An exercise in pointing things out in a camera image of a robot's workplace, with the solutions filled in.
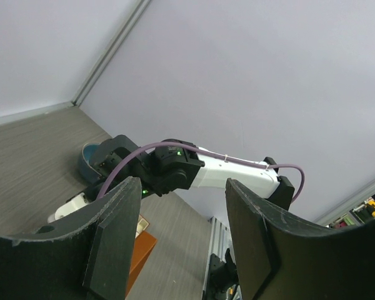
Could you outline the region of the brown jewelry box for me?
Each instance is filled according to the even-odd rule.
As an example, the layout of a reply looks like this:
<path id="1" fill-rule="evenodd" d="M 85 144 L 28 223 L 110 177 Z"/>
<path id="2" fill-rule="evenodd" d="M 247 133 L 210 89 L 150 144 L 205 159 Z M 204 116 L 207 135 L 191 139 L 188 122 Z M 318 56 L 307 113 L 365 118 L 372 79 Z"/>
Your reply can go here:
<path id="1" fill-rule="evenodd" d="M 146 231 L 135 239 L 125 296 L 129 294 L 156 243 L 157 239 Z"/>

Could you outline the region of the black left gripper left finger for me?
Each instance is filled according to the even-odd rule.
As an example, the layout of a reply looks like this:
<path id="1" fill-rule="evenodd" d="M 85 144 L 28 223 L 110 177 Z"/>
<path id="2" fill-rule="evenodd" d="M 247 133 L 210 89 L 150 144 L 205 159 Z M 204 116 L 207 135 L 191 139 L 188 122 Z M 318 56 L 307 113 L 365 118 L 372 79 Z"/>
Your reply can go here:
<path id="1" fill-rule="evenodd" d="M 124 299 L 140 207 L 129 177 L 32 234 L 0 236 L 0 299 Z"/>

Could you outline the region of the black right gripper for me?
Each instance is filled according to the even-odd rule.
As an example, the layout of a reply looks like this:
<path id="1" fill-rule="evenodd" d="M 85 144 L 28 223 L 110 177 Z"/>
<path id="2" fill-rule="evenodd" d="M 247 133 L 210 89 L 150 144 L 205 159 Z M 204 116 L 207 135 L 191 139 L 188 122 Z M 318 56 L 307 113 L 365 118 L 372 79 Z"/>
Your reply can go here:
<path id="1" fill-rule="evenodd" d="M 87 202 L 93 202 L 96 200 L 103 184 L 104 184 L 104 181 L 97 181 L 82 191 L 82 193 L 84 194 L 84 198 L 86 199 Z"/>

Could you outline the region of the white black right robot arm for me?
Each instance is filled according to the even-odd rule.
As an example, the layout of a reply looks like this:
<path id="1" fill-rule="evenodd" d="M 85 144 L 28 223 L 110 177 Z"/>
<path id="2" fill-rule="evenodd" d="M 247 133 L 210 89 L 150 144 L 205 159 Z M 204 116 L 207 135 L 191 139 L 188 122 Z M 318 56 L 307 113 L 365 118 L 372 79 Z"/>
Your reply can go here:
<path id="1" fill-rule="evenodd" d="M 244 161 L 178 139 L 139 147 L 127 136 L 118 135 L 99 144 L 87 144 L 81 150 L 78 169 L 89 184 L 85 189 L 89 201 L 99 196 L 108 176 L 128 156 L 131 160 L 115 175 L 109 188 L 129 176 L 139 178 L 142 198 L 163 196 L 177 189 L 224 188 L 229 178 L 285 210 L 297 195 L 270 157 L 260 162 Z"/>

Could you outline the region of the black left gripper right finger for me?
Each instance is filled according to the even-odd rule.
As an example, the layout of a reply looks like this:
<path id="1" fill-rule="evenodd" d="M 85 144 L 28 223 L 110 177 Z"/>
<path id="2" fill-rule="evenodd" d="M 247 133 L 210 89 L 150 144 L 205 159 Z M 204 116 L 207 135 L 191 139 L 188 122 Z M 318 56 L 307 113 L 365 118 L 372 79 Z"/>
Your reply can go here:
<path id="1" fill-rule="evenodd" d="M 234 179 L 226 204 L 244 299 L 375 299 L 375 219 L 320 226 Z"/>

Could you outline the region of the brown jewelry tray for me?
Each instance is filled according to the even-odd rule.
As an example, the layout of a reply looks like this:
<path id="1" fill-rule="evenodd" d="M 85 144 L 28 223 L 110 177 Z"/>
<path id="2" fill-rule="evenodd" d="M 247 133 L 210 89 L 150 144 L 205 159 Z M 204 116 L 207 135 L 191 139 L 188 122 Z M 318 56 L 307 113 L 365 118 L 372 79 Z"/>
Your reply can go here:
<path id="1" fill-rule="evenodd" d="M 149 222 L 142 215 L 139 215 L 135 238 L 137 238 L 142 232 L 144 232 L 148 228 L 148 226 Z"/>

